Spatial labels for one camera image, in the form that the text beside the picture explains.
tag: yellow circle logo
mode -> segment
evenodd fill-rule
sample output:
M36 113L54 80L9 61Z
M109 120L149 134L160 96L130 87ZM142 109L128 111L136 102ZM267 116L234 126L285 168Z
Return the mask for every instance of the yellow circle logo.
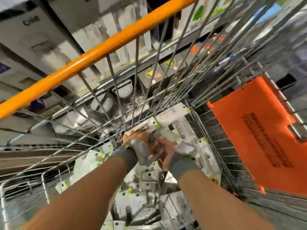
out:
M149 68L149 69L147 69L146 70L146 72L145 72L145 74L146 74L146 77L148 77L148 78L152 78L152 76L153 76L153 68Z
M164 65L166 67L168 67L170 62L171 62L171 60L165 61ZM174 60L172 61L171 65L170 65L170 68L173 68L175 65L176 65L176 59L174 58Z

